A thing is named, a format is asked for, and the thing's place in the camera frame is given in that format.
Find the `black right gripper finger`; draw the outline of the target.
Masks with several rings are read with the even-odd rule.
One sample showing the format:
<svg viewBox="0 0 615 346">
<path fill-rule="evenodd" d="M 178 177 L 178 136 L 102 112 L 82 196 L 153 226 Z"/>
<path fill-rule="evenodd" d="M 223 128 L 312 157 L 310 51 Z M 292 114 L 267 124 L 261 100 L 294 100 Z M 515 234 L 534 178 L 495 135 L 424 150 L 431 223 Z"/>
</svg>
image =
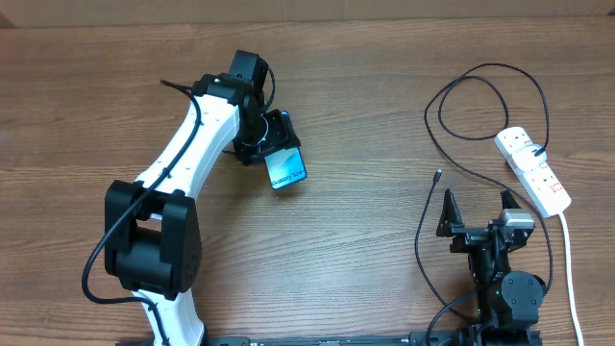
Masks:
<svg viewBox="0 0 615 346">
<path fill-rule="evenodd" d="M 438 221 L 436 235 L 453 237 L 464 228 L 464 223 L 457 206 L 454 193 L 448 188 L 444 194 L 443 209 Z"/>
<path fill-rule="evenodd" d="M 516 210 L 520 208 L 520 205 L 517 203 L 509 189 L 506 189 L 501 192 L 501 201 L 503 210 Z"/>
</svg>

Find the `blue Samsung Galaxy smartphone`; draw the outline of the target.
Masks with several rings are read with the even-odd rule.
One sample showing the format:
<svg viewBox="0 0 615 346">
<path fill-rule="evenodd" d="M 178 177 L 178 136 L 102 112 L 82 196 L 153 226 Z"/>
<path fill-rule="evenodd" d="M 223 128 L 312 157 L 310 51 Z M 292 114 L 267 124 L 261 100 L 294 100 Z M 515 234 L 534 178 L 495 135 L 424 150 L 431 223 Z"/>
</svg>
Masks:
<svg viewBox="0 0 615 346">
<path fill-rule="evenodd" d="M 281 189 L 301 182 L 308 173 L 289 113 L 274 110 L 266 114 L 266 119 L 270 130 L 262 153 L 271 186 Z"/>
</svg>

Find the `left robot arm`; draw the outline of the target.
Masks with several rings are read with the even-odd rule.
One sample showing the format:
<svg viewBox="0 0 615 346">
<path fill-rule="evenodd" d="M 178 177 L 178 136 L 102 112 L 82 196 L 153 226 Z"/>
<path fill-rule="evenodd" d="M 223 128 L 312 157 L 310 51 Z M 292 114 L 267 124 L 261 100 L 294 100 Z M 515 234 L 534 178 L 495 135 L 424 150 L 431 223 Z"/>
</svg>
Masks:
<svg viewBox="0 0 615 346">
<path fill-rule="evenodd" d="M 238 50 L 228 72 L 206 74 L 192 86 L 178 85 L 190 105 L 184 122 L 158 158 L 133 182 L 115 181 L 105 196 L 105 233 L 86 262 L 88 287 L 98 256 L 107 273 L 130 291 L 126 302 L 142 304 L 152 345 L 205 345 L 191 288 L 198 275 L 202 240 L 196 201 L 228 145 L 242 164 L 264 163 L 279 190 L 308 173 L 287 111 L 272 109 L 263 86 L 273 70 L 260 55 Z"/>
</svg>

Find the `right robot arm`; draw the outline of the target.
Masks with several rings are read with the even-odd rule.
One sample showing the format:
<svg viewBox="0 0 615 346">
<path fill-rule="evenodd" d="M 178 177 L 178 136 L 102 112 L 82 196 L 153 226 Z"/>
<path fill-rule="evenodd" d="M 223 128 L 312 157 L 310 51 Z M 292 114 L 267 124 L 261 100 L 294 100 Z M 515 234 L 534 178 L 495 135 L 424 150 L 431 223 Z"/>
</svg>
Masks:
<svg viewBox="0 0 615 346">
<path fill-rule="evenodd" d="M 454 332 L 439 335 L 444 345 L 540 345 L 530 330 L 539 320 L 547 293 L 545 282 L 511 269 L 508 254 L 527 245 L 535 229 L 530 213 L 505 190 L 502 211 L 484 228 L 464 225 L 454 194 L 445 191 L 436 235 L 452 240 L 452 253 L 466 254 L 474 278 L 478 319 Z"/>
</svg>

